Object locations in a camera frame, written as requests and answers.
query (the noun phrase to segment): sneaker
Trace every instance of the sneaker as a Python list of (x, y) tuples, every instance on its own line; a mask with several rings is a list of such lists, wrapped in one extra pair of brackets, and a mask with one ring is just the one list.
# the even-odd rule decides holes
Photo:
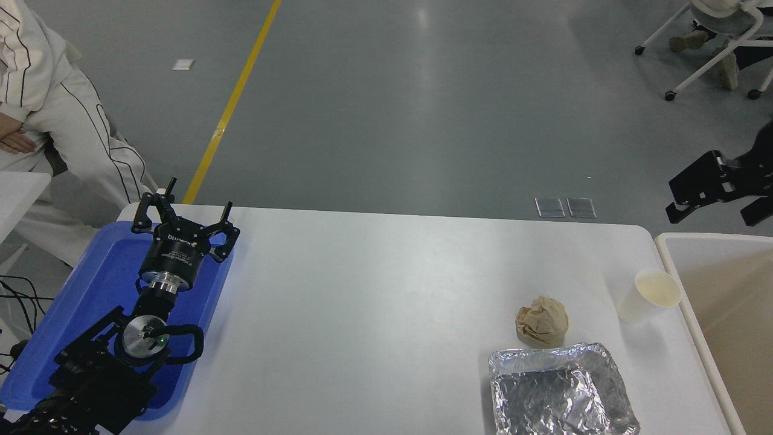
[[(716, 56), (722, 50), (724, 48), (717, 48), (712, 55)], [(738, 63), (735, 60), (735, 53), (730, 52), (717, 64), (717, 79), (722, 87), (728, 91), (733, 91), (738, 87)]]
[(674, 36), (669, 39), (669, 48), (674, 53), (681, 53), (688, 48), (696, 50), (709, 40), (709, 34), (703, 30), (693, 30), (682, 36)]

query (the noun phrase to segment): brown paper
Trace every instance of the brown paper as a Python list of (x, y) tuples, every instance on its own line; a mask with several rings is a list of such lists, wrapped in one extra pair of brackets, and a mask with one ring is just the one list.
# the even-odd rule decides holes
[(540, 296), (532, 306), (522, 307), (516, 318), (518, 332), (540, 343), (556, 343), (569, 330), (569, 317), (561, 302)]

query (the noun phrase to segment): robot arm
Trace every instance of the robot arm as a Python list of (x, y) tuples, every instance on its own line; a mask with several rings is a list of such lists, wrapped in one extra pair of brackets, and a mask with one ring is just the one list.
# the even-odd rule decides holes
[[(153, 234), (153, 242), (138, 273), (148, 285), (132, 312), (115, 307), (68, 344), (54, 358), (59, 366), (49, 380), (54, 392), (16, 422), (0, 419), (0, 435), (96, 435), (97, 425), (118, 434), (147, 409), (157, 392), (152, 377), (164, 364), (201, 356), (204, 333), (198, 325), (166, 322), (177, 293), (193, 287), (203, 258), (224, 261), (239, 229), (228, 221), (231, 203), (209, 227), (178, 217), (171, 205), (174, 184), (172, 179), (163, 194), (145, 194), (135, 215), (131, 230)], [(147, 215), (150, 206), (161, 217), (156, 226)], [(226, 242), (212, 246), (209, 239), (219, 233)], [(193, 336), (192, 354), (170, 357), (169, 336), (187, 334)]]
[(741, 210), (746, 225), (754, 226), (773, 214), (773, 121), (757, 134), (749, 152), (728, 159), (713, 150), (703, 154), (669, 181), (674, 197), (666, 213), (672, 224), (700, 207), (756, 196)]

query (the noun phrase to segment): white paper cup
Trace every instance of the white paper cup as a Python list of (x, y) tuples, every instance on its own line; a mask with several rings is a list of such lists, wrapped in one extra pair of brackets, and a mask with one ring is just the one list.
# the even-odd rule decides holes
[(676, 280), (660, 269), (644, 269), (636, 274), (631, 288), (618, 304), (618, 316), (637, 324), (675, 307), (682, 300)]

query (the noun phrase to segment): aluminum foil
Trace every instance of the aluminum foil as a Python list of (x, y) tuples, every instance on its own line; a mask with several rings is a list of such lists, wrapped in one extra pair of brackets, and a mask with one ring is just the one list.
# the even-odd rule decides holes
[(498, 435), (636, 435), (618, 366), (599, 343), (489, 358)]

